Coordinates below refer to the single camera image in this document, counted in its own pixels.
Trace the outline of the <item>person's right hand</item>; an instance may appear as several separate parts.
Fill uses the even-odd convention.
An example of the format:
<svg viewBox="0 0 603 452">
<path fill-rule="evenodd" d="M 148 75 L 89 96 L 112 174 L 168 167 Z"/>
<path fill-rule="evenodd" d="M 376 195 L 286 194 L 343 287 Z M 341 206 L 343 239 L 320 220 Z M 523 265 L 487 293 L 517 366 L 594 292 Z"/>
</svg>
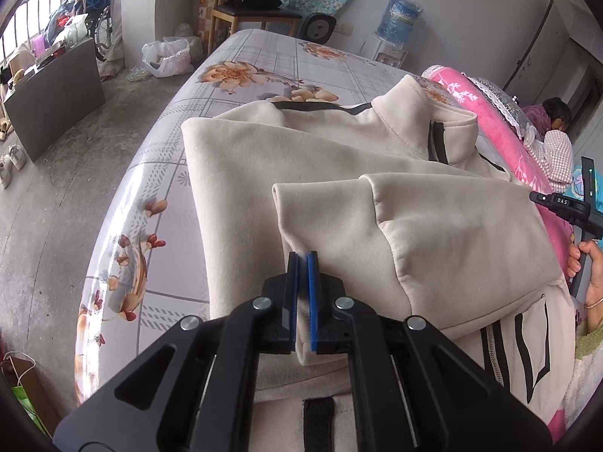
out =
<svg viewBox="0 0 603 452">
<path fill-rule="evenodd" d="M 582 282 L 589 280 L 585 311 L 587 332 L 592 333 L 602 324 L 603 254 L 597 241 L 577 242 L 574 235 L 569 237 L 568 249 L 566 275 L 570 279 L 581 275 Z"/>
</svg>

